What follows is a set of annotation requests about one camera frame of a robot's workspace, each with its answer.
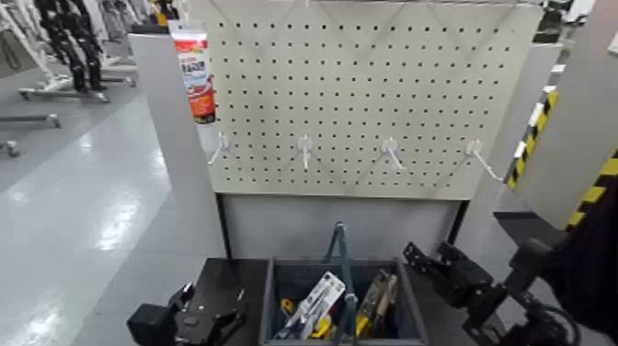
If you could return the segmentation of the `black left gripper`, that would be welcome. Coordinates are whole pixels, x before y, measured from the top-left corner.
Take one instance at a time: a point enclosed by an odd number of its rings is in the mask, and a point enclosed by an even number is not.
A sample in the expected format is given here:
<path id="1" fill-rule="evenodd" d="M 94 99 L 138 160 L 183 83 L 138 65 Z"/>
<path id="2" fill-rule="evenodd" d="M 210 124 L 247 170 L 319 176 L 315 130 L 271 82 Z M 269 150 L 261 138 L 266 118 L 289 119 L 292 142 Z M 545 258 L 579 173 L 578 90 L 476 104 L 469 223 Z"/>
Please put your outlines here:
<path id="1" fill-rule="evenodd" d="M 225 344 L 246 323 L 247 312 L 214 316 L 201 310 L 186 310 L 193 296 L 194 285 L 186 283 L 168 299 L 168 307 L 180 311 L 176 315 L 176 345 Z"/>

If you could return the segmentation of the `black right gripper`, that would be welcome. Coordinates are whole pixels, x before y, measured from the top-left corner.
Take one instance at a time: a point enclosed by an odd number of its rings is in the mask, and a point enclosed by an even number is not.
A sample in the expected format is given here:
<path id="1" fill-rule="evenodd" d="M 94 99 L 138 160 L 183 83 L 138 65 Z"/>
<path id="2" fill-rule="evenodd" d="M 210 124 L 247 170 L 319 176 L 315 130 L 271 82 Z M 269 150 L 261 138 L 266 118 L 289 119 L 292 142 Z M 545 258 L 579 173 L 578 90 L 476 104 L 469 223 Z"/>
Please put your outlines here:
<path id="1" fill-rule="evenodd" d="M 481 309 L 497 306 L 505 299 L 504 288 L 460 249 L 449 242 L 438 247 L 439 261 L 425 255 L 409 241 L 403 255 L 419 275 L 430 277 L 438 296 L 454 308 Z"/>

